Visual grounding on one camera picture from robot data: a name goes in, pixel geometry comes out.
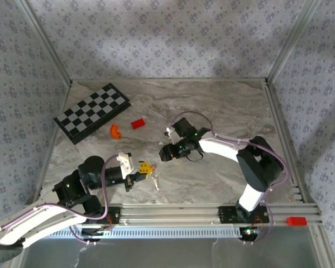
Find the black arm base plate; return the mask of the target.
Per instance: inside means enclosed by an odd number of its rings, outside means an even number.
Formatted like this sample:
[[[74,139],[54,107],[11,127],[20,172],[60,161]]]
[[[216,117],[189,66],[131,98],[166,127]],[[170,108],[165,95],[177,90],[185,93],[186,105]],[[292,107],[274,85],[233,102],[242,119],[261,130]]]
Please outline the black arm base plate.
[[[218,216],[222,224],[252,224],[255,218],[260,218],[263,223],[269,223],[269,213],[265,206],[258,206],[252,212],[244,211],[236,206],[220,206],[218,207]]]
[[[107,215],[100,220],[87,219],[84,224],[119,224],[121,207],[109,207]]]

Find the aluminium frame post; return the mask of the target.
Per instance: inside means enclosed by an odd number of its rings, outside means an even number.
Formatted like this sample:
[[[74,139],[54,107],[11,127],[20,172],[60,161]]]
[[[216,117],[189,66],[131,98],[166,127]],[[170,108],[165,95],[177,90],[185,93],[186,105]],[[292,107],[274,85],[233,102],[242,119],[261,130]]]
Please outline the aluminium frame post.
[[[46,53],[48,59],[53,64],[59,77],[62,79],[62,81],[67,86],[71,86],[71,80],[69,78],[67,71],[65,70],[64,64],[58,57],[58,54],[56,53],[53,44],[49,40],[43,27],[41,26],[39,18],[36,16],[35,11],[31,7],[29,1],[28,0],[15,0],[15,2],[20,8],[20,10],[22,11],[27,23],[32,28],[33,33],[35,34],[38,41],[40,42],[42,49]]]
[[[322,0],[305,0],[266,77],[267,85],[274,83],[321,1]]]

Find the black grey chessboard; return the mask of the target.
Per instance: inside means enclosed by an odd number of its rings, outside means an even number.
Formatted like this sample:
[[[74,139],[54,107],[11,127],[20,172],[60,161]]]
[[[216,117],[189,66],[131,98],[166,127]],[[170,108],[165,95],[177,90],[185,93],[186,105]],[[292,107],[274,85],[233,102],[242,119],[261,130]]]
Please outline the black grey chessboard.
[[[54,121],[76,145],[130,106],[130,100],[109,83],[65,110]]]

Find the aluminium back rail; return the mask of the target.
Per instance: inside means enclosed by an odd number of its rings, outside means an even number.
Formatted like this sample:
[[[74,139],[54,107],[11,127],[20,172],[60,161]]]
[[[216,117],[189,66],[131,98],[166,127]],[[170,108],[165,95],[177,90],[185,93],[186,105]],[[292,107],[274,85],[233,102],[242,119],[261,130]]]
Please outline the aluminium back rail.
[[[75,79],[77,83],[108,82],[241,82],[265,83],[265,78],[115,78],[115,79]]]

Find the long aluminium base rail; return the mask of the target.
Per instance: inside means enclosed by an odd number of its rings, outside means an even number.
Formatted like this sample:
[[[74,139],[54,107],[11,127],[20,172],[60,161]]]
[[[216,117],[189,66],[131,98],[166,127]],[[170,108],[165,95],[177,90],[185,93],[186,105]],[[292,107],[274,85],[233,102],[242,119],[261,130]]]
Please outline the long aluminium base rail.
[[[320,225],[322,223],[319,208],[312,203],[280,203],[264,204],[269,213],[269,223],[263,223],[255,218],[252,224],[222,224],[218,216],[218,207],[228,205],[217,204],[188,204],[188,205],[162,205],[162,204],[126,204],[113,205],[121,207],[119,224],[84,224],[83,221],[74,221],[74,225],[83,228],[102,228],[104,226],[126,227],[205,227],[205,226],[288,226],[288,217],[305,217],[307,225]],[[99,216],[90,216],[87,219],[100,220]]]

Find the aluminium side rail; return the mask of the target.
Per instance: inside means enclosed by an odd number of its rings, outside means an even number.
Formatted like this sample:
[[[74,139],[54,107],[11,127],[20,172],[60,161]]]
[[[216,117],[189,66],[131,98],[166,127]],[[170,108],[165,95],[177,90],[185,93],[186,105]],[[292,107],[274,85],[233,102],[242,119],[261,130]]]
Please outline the aluminium side rail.
[[[63,112],[63,110],[65,108],[65,105],[67,103],[68,95],[70,93],[72,83],[73,83],[73,81],[71,80],[70,83],[69,83],[68,89],[66,90],[66,93],[63,97],[62,105],[61,105],[60,112],[59,112],[60,114]],[[59,131],[59,126],[58,126],[57,123],[55,123],[54,124],[54,131],[53,131],[51,139],[50,139],[50,143],[49,143],[49,146],[48,146],[48,151],[47,151],[47,154],[45,156],[45,159],[44,159],[44,162],[43,162],[43,165],[42,165],[42,169],[41,169],[41,172],[40,172],[38,182],[37,182],[36,187],[35,187],[35,191],[34,191],[32,197],[29,199],[30,204],[37,201],[39,196],[40,196],[42,185],[44,183],[45,176],[46,176],[46,173],[47,173],[47,169],[49,167],[49,163],[50,163],[50,160],[51,160],[51,157],[52,157],[52,152],[54,150],[54,146],[55,146],[58,131]]]
[[[294,146],[291,141],[290,132],[285,123],[285,117],[276,90],[272,82],[265,80],[264,87],[268,104],[270,105],[271,114],[275,123],[276,131],[281,142],[283,157],[288,164],[290,171],[290,183],[293,189],[293,198],[297,202],[314,203],[310,196],[304,177],[300,174],[297,167],[297,158]]]

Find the red rectangular block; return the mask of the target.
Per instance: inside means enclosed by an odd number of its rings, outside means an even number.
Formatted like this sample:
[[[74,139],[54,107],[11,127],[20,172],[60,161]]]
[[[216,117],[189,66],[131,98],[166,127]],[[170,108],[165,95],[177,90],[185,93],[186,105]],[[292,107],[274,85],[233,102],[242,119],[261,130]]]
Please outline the red rectangular block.
[[[306,226],[308,224],[305,217],[288,217],[286,222],[288,226]]]

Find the small controller circuit board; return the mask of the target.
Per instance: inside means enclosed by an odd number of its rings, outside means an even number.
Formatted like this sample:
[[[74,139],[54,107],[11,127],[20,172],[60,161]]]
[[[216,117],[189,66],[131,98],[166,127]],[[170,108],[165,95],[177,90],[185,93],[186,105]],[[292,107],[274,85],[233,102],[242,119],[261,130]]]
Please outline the small controller circuit board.
[[[261,233],[261,230],[257,227],[241,227],[240,233],[243,236],[257,236]]]
[[[81,231],[82,236],[104,236],[111,233],[111,228],[83,228]]]

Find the grey metal sheet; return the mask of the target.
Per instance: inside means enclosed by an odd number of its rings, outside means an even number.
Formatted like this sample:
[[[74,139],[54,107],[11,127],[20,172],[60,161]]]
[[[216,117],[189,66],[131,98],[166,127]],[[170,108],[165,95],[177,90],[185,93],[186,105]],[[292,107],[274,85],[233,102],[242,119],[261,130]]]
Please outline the grey metal sheet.
[[[31,246],[20,268],[321,268],[308,238],[269,237],[255,245],[231,238],[111,240],[85,246],[49,239]]]

